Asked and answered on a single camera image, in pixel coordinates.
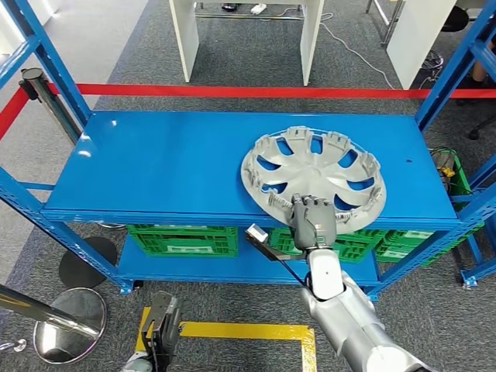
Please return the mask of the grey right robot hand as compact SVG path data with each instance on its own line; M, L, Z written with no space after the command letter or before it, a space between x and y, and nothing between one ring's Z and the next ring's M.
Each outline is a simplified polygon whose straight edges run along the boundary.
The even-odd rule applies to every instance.
M300 251L330 248L337 237L335 208L325 198L294 194L290 231Z

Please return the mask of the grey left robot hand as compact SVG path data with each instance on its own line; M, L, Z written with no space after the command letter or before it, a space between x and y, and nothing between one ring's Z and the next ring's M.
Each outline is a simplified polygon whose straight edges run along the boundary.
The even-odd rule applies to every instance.
M160 304L154 331L156 371L166 371L172 363L180 335L180 322L183 302L173 298L168 304Z

